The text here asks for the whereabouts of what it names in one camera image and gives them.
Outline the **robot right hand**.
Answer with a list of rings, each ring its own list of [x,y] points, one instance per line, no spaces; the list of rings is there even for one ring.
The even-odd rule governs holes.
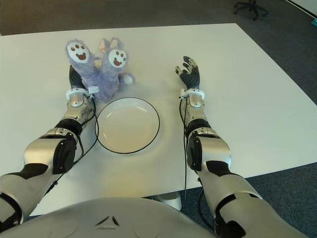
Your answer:
[[[188,57],[183,57],[184,69],[179,66],[175,67],[175,73],[179,76],[181,81],[186,85],[187,89],[199,89],[200,87],[200,72],[196,62]]]

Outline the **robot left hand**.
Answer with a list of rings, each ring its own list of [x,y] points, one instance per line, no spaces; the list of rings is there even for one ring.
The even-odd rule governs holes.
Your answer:
[[[83,78],[70,64],[69,65],[69,83],[71,88],[81,88],[88,91],[88,87],[85,84],[85,78]]]

